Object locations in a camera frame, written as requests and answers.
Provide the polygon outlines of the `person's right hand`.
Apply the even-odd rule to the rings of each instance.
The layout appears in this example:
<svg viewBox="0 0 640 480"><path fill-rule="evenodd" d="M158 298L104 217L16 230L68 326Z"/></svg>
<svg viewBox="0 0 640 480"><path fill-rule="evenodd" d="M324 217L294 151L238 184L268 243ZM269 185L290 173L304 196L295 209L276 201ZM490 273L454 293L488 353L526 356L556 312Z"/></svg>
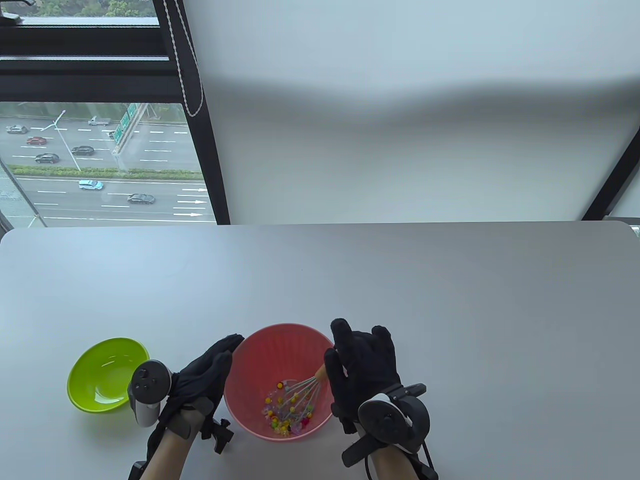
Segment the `person's right hand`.
<svg viewBox="0 0 640 480"><path fill-rule="evenodd" d="M402 382L390 331L353 330L347 320L330 324L334 345L324 353L327 380L333 395L331 411L346 435L357 433L359 407L375 395Z"/></svg>

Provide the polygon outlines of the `person's left hand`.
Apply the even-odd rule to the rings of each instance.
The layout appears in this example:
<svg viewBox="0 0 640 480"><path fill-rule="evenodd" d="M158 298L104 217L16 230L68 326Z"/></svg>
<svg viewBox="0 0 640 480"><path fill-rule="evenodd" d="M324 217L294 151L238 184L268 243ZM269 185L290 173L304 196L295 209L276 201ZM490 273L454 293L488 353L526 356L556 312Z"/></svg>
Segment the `person's left hand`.
<svg viewBox="0 0 640 480"><path fill-rule="evenodd" d="M230 422L224 418L218 422L214 419L214 414L223 398L233 365L233 353L244 340L242 334L229 334L185 368L171 375L166 404L147 441L146 461L151 461L166 430L179 434L183 439L187 439L190 434L201 434L204 441L213 438L214 452L222 454L234 434L229 429ZM179 416L181 412L190 410L204 416L202 426L189 426Z"/></svg>

